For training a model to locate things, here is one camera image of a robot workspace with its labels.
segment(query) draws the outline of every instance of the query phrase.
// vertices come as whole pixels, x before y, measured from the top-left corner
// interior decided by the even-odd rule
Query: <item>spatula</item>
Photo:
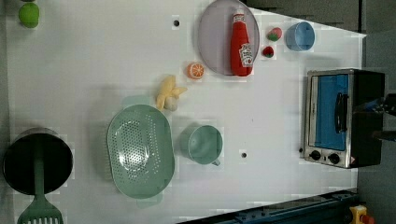
[[[58,223],[63,224],[62,214],[58,208],[47,201],[44,195],[44,162],[43,148],[35,145],[35,198],[18,218],[18,224]]]

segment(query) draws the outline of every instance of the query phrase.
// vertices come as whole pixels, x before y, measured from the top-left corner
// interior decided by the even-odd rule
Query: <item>toaster oven window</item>
[[[315,147],[344,151],[346,150],[346,127],[340,128],[339,120],[340,117],[345,119],[346,116],[340,114],[339,107],[340,96],[348,94],[348,76],[318,77],[317,88]]]

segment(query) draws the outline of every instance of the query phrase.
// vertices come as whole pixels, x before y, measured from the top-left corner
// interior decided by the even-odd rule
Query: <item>black pot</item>
[[[4,156],[3,173],[8,184],[23,194],[35,194],[35,148],[43,149],[44,193],[59,188],[73,169],[70,147],[50,129],[35,128],[22,133]]]

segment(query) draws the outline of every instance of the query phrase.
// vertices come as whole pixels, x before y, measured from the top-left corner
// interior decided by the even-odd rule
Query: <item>toaster oven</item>
[[[385,75],[358,69],[309,71],[304,158],[342,168],[381,162],[383,115],[354,111],[384,96]]]

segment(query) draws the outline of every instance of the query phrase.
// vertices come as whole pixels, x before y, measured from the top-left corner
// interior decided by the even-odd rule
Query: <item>small red fruit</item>
[[[274,56],[274,49],[272,47],[267,47],[262,51],[262,55],[267,58],[272,58]]]
[[[268,33],[267,38],[272,41],[277,41],[282,37],[282,30],[279,27],[276,27]]]

